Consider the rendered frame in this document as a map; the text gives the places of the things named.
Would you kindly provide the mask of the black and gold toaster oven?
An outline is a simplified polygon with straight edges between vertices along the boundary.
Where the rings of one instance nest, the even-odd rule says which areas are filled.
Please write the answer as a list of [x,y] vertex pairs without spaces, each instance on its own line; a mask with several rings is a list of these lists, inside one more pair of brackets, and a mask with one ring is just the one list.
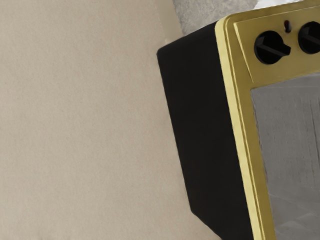
[[221,240],[320,240],[320,0],[157,52],[191,212]]

